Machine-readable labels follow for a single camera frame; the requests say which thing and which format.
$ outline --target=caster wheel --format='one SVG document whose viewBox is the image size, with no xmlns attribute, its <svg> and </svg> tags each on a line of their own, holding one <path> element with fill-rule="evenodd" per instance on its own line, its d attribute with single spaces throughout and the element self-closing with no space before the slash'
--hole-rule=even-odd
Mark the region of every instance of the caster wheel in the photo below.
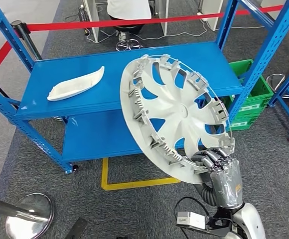
<svg viewBox="0 0 289 239">
<path fill-rule="evenodd" d="M 77 171 L 79 169 L 78 165 L 73 166 L 73 173 Z"/>
</svg>

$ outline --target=floor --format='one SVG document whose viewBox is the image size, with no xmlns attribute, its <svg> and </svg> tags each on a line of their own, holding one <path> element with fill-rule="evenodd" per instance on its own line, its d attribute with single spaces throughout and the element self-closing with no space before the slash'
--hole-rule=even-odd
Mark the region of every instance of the floor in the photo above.
<svg viewBox="0 0 289 239">
<path fill-rule="evenodd" d="M 79 4 L 77 0 L 47 2 L 24 0 L 17 1 L 20 5 L 11 6 L 2 1 L 0 6 L 3 10 L 8 9 L 5 14 L 11 21 L 17 17 L 27 22 L 49 22 L 70 21 L 70 18 L 65 18 L 76 14 Z M 175 0 L 170 2 L 170 16 L 194 14 L 197 7 L 194 1 L 182 3 L 181 7 Z M 32 12 L 35 14 L 30 14 L 29 8 L 33 8 Z M 100 12 L 100 15 L 102 19 L 107 18 L 105 10 Z M 250 16 L 237 17 L 234 25 L 258 26 Z M 169 34 L 182 31 L 199 34 L 204 31 L 200 22 L 195 21 L 171 23 L 169 29 Z M 113 32 L 110 28 L 104 30 Z M 159 24 L 145 25 L 141 37 L 160 37 L 161 34 Z M 264 39 L 265 34 L 266 30 L 262 28 L 232 29 L 224 53 L 229 61 L 253 58 L 261 44 L 259 39 Z M 215 36 L 215 33 L 208 31 L 199 38 L 182 35 L 142 42 L 145 46 L 159 46 L 206 41 L 214 39 Z M 112 51 L 117 42 L 112 37 L 101 44 L 89 43 L 81 30 L 49 34 L 40 32 L 33 34 L 33 38 L 42 52 L 43 58 Z M 15 59 L 15 54 L 10 53 L 0 68 L 0 85 L 8 94 L 20 99 L 27 75 L 21 63 Z M 286 72 L 288 68 L 289 33 L 264 75 Z M 34 121 L 33 124 L 55 148 L 61 148 L 64 134 L 61 122 L 45 119 Z M 278 106 L 265 110 L 248 131 L 234 134 L 237 142 L 234 156 L 240 159 L 242 165 L 244 198 L 259 210 L 268 238 L 289 238 L 289 143 L 286 141 L 288 133 L 288 118 Z M 163 234 L 166 238 L 181 238 L 181 231 L 174 225 L 174 205 L 185 195 L 198 198 L 191 185 L 185 183 L 104 192 L 100 188 L 101 160 L 79 165 L 77 173 L 64 175 L 27 138 L 18 131 L 14 133 L 14 127 L 0 116 L 0 198 L 14 203 L 32 192 L 43 192 L 51 196 L 55 203 L 56 215 L 52 227 L 45 238 L 64 238 L 78 217 L 89 221 L 89 227 L 83 238 L 128 235 L 132 238 L 163 238 Z M 109 182 L 166 176 L 143 155 L 110 159 L 109 167 Z M 200 212 L 200 209 L 188 202 L 184 203 L 184 208 Z M 6 238 L 3 224 L 4 218 L 2 217 L 0 238 Z M 190 236 L 206 238 L 197 234 Z"/>
</svg>

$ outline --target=stanchion post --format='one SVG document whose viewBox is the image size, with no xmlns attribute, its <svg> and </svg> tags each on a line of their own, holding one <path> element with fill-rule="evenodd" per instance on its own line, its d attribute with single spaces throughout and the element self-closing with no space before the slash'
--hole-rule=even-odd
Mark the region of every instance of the stanchion post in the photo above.
<svg viewBox="0 0 289 239">
<path fill-rule="evenodd" d="M 42 60 L 42 56 L 30 38 L 30 31 L 27 25 L 21 20 L 16 20 L 11 23 L 11 26 L 18 34 L 22 40 L 23 44 L 28 50 L 30 56 L 35 60 Z"/>
<path fill-rule="evenodd" d="M 32 193 L 15 205 L 0 201 L 0 214 L 7 216 L 5 229 L 11 239 L 39 238 L 54 218 L 54 205 L 46 195 Z"/>
<path fill-rule="evenodd" d="M 34 223 L 48 222 L 48 218 L 44 218 L 37 213 L 30 212 L 23 208 L 16 207 L 0 200 L 0 214 L 8 217 L 21 218 Z"/>
</svg>

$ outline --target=metal pole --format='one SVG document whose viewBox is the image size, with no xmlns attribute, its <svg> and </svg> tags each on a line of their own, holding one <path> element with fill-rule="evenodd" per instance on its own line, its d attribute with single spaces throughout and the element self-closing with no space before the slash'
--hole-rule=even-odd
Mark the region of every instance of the metal pole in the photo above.
<svg viewBox="0 0 289 239">
<path fill-rule="evenodd" d="M 11 23 L 11 26 L 22 39 L 23 44 L 30 52 L 30 54 L 35 60 L 42 60 L 42 56 L 30 38 L 30 31 L 27 28 L 26 23 L 20 20 L 16 20 Z"/>
<path fill-rule="evenodd" d="M 21 218 L 34 223 L 46 223 L 49 220 L 48 218 L 41 217 L 37 213 L 32 213 L 25 209 L 16 207 L 3 201 L 0 201 L 0 214 L 8 217 Z"/>
</svg>

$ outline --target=white shirt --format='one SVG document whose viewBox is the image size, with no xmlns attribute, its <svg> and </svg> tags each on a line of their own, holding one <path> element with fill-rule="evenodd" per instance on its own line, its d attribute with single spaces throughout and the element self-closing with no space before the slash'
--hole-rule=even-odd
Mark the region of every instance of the white shirt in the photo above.
<svg viewBox="0 0 289 239">
<path fill-rule="evenodd" d="M 108 15 L 122 20 L 151 19 L 148 0 L 108 0 Z"/>
</svg>

